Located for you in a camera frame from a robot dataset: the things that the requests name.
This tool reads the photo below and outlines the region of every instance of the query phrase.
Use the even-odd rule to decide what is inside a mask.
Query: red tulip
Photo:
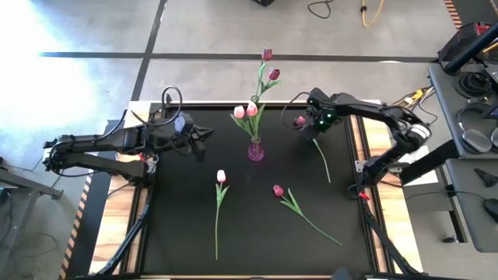
[[[270,74],[268,75],[269,79],[271,79],[272,81],[275,81],[276,79],[278,79],[280,76],[280,70],[278,69],[273,69]]]
[[[294,124],[296,124],[296,126],[299,126],[299,127],[302,127],[305,122],[306,122],[306,119],[303,116],[299,116],[297,119],[294,120]]]
[[[281,198],[283,196],[283,189],[279,185],[273,186],[273,193],[277,198]]]
[[[273,58],[273,50],[272,49],[264,49],[263,54],[261,55],[264,61],[271,61]]]

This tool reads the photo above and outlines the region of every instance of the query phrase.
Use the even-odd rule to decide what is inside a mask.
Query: yellow cable
[[[493,48],[498,47],[498,43],[494,43],[491,47],[487,47],[484,49],[482,52],[488,52],[491,51]]]
[[[365,0],[361,0],[361,3],[362,3],[362,6],[366,6],[365,5]],[[374,23],[375,19],[377,19],[377,16],[379,16],[379,13],[381,13],[381,10],[382,10],[382,5],[384,4],[384,0],[381,0],[381,4],[379,5],[379,9],[375,12],[375,16],[373,16],[373,19],[369,22],[369,23],[366,23],[366,20],[365,20],[365,17],[366,17],[366,11],[362,11],[362,22],[363,22],[363,26],[369,26],[370,24]]]

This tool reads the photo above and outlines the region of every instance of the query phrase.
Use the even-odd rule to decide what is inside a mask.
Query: pink tulip
[[[299,126],[299,127],[302,127],[305,122],[306,122],[306,119],[303,116],[299,116],[297,119],[294,120],[294,124],[296,124],[296,126]]]
[[[247,104],[247,115],[249,117],[254,117],[258,113],[258,107],[252,101]]]
[[[216,179],[218,179],[218,182],[220,183],[226,181],[225,171],[218,170],[218,173],[216,174]]]
[[[273,69],[270,74],[268,74],[268,78],[271,79],[272,81],[275,81],[278,79],[280,76],[280,70],[278,69]]]
[[[233,109],[233,116],[236,118],[243,118],[244,114],[245,112],[242,106],[237,106]]]
[[[264,61],[271,61],[273,58],[273,50],[272,49],[264,49],[261,58]]]
[[[283,189],[279,185],[273,186],[273,193],[277,198],[281,198],[283,196]]]

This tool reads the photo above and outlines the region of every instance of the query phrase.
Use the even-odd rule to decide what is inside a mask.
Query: metal stand
[[[59,199],[62,196],[62,191],[55,190],[44,184],[37,183],[33,180],[14,175],[7,170],[0,169],[0,183],[6,183],[13,187],[27,187],[41,194],[49,194],[53,199]]]

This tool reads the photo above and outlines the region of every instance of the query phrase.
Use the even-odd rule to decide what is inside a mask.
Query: black floor line
[[[43,58],[143,58],[144,53],[46,51],[38,54]]]
[[[41,52],[44,58],[146,58],[150,59],[177,59],[177,60],[242,60],[259,61],[260,54],[174,54],[174,53],[119,53],[119,52]],[[330,62],[380,62],[399,61],[403,63],[430,63],[436,57],[399,57],[399,56],[358,56],[358,55],[308,55],[308,54],[276,54],[277,61],[330,61]]]
[[[152,54],[153,59],[185,59],[185,60],[254,60],[260,61],[260,54]],[[359,55],[307,55],[276,54],[277,61],[347,61],[347,62],[380,62],[399,61],[404,63],[430,63],[437,57],[397,57],[397,56],[359,56]]]
[[[135,87],[133,88],[132,101],[138,101],[140,99],[140,94],[142,93],[143,83],[146,80],[150,57],[154,50],[154,45],[156,44],[157,34],[159,32],[161,20],[163,18],[163,12],[166,7],[166,2],[167,0],[160,0],[159,7],[157,8],[156,18],[154,18],[153,28],[150,31],[146,52],[144,53],[142,64],[140,65],[139,74],[137,75],[137,80],[135,82]]]

